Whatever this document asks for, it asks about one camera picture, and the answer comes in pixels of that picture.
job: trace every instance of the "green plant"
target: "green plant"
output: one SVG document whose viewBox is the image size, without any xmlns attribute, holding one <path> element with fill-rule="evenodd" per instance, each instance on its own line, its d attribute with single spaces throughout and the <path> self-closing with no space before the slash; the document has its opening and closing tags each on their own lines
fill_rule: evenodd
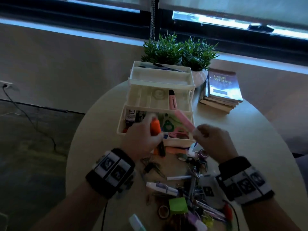
<svg viewBox="0 0 308 231">
<path fill-rule="evenodd" d="M 209 45 L 200 39 L 195 42 L 191 37 L 188 41 L 182 43 L 183 57 L 182 65 L 190 67 L 193 71 L 200 71 L 208 69 L 213 58 L 217 58 L 215 47 L 216 45 Z"/>
<path fill-rule="evenodd" d="M 182 57 L 181 44 L 175 42 L 177 35 L 168 34 L 167 36 L 159 35 L 159 40 L 153 42 L 144 42 L 144 53 L 141 57 L 143 62 L 153 62 L 174 65 Z"/>
</svg>

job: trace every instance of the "hand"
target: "hand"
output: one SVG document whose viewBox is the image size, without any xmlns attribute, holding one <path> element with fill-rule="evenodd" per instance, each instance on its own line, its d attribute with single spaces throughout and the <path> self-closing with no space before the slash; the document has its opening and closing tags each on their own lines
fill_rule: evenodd
<svg viewBox="0 0 308 231">
<path fill-rule="evenodd" d="M 193 138 L 219 164 L 238 156 L 229 132 L 207 124 L 193 131 Z"/>
<path fill-rule="evenodd" d="M 163 140 L 164 133 L 151 136 L 150 124 L 156 119 L 155 114 L 147 114 L 142 122 L 134 123 L 122 140 L 121 149 L 133 160 L 137 161 L 148 157 L 150 151 Z"/>
</svg>

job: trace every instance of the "window latch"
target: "window latch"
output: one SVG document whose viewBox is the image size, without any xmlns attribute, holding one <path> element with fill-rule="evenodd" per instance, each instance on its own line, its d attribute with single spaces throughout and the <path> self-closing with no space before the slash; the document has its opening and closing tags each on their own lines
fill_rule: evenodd
<svg viewBox="0 0 308 231">
<path fill-rule="evenodd" d="M 251 23 L 249 24 L 248 30 L 271 33 L 275 30 L 275 28 L 262 23 Z"/>
</svg>

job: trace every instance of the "person's left hand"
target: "person's left hand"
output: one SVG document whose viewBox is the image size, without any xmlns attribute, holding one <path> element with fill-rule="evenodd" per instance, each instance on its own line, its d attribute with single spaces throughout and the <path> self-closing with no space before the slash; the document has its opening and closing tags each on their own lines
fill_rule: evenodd
<svg viewBox="0 0 308 231">
<path fill-rule="evenodd" d="M 147 114 L 142 122 L 134 123 L 124 136 L 121 149 L 133 160 L 137 161 L 149 157 L 150 151 L 157 147 L 163 140 L 164 133 L 151 136 L 150 124 L 156 119 L 154 113 Z"/>
</svg>

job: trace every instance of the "power outlet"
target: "power outlet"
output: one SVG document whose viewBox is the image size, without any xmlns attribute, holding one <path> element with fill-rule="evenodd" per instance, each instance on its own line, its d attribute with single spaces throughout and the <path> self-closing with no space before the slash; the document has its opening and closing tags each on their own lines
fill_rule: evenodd
<svg viewBox="0 0 308 231">
<path fill-rule="evenodd" d="M 12 86 L 12 85 L 13 85 L 11 82 L 6 82 L 6 81 L 2 81 L 2 80 L 0 80 L 0 85 L 1 85 L 1 87 L 3 87 L 3 85 L 4 85 L 4 84 L 6 84 L 6 85 L 7 85 L 7 87 L 6 87 L 6 88 L 9 88 L 10 86 Z"/>
</svg>

